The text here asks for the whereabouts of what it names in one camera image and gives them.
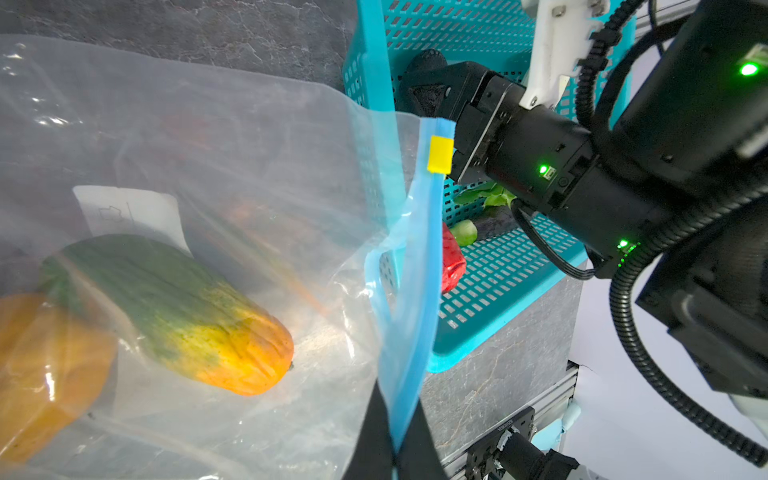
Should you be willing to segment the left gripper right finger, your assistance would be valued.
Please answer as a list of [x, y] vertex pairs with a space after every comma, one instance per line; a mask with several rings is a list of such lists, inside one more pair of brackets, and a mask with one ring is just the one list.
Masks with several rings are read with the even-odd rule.
[[416, 406], [395, 465], [400, 480], [447, 479], [421, 402]]

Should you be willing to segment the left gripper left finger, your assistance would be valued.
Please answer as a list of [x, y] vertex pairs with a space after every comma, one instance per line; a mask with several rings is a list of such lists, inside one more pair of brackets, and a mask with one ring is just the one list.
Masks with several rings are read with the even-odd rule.
[[391, 480], [394, 472], [393, 442], [387, 406], [375, 383], [352, 458], [343, 480]]

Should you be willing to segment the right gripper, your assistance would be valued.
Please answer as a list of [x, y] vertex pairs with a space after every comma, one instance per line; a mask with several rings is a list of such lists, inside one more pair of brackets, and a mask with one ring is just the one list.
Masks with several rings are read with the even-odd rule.
[[[545, 106], [526, 109], [525, 89], [475, 62], [448, 64], [437, 50], [401, 75], [400, 110], [455, 122], [450, 178], [491, 181], [513, 195], [515, 223], [563, 273], [608, 279], [625, 255], [672, 215], [669, 191], [598, 145], [591, 131]], [[581, 242], [593, 267], [578, 269], [534, 229], [540, 214]]]

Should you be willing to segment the teal plastic basket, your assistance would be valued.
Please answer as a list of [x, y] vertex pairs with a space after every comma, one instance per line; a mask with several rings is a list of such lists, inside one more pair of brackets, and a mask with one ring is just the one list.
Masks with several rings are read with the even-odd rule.
[[[343, 67], [346, 94], [370, 110], [392, 112], [399, 80], [415, 54], [434, 48], [449, 63], [475, 61], [510, 80], [521, 81], [532, 53], [535, 20], [520, 1], [356, 1], [357, 31]], [[405, 119], [384, 114], [373, 120], [376, 153], [397, 154], [398, 126]], [[364, 185], [372, 215], [385, 227], [400, 218], [408, 187], [402, 173], [385, 170], [364, 150]], [[457, 205], [468, 186], [444, 182], [443, 219], [448, 226], [483, 212], [482, 198]], [[532, 221], [537, 232], [572, 264], [587, 259], [575, 238], [544, 218]], [[467, 271], [443, 296], [436, 340], [427, 371], [449, 370], [549, 291], [565, 275], [519, 229], [476, 242], [462, 252]]]

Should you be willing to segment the small red pepper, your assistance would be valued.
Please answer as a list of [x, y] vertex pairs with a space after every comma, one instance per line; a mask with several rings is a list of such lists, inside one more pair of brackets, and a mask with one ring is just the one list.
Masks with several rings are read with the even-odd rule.
[[442, 277], [441, 293], [453, 290], [466, 272], [467, 262], [456, 238], [446, 224], [442, 229]]

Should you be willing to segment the orange green corn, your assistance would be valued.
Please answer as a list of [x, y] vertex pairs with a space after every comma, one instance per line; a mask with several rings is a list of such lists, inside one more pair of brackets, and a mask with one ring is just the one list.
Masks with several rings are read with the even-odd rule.
[[218, 272], [143, 236], [68, 245], [42, 262], [41, 287], [71, 312], [113, 324], [166, 369], [238, 395], [265, 393], [293, 363], [278, 319]]

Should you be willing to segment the clear zip top bag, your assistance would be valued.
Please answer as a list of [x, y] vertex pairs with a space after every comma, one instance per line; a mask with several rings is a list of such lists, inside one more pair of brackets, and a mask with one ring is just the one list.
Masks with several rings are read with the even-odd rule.
[[1, 38], [1, 475], [441, 479], [455, 125]]

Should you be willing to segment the yellow orange mango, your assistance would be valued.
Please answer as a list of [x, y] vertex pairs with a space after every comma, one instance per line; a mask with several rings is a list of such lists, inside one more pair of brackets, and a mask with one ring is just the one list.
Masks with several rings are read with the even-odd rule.
[[117, 353], [108, 330], [42, 294], [1, 299], [1, 460], [24, 463], [100, 396]]

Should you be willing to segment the green vegetable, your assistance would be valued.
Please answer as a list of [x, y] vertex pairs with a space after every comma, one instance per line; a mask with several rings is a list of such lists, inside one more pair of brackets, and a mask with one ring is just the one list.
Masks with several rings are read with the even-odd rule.
[[469, 205], [479, 200], [483, 201], [483, 207], [510, 207], [516, 196], [498, 183], [488, 182], [463, 191], [453, 198], [456, 205]]

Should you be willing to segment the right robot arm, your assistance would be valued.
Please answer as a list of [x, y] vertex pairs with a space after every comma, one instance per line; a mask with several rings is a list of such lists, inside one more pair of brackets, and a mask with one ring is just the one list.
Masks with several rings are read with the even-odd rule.
[[608, 56], [639, 10], [556, 44], [577, 73], [575, 116], [554, 110], [532, 62], [520, 84], [472, 61], [417, 55], [400, 110], [456, 124], [451, 177], [511, 194], [505, 215], [566, 275], [610, 281], [619, 341], [649, 385], [711, 435], [725, 424], [644, 346], [642, 307], [710, 387], [767, 398], [767, 5], [703, 1]]

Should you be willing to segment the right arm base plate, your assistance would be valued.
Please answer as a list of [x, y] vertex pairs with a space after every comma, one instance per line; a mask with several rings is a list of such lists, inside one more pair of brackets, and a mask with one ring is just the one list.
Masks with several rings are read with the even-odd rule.
[[532, 441], [535, 409], [528, 406], [469, 447], [466, 479], [575, 479], [580, 464], [557, 451], [544, 453]]

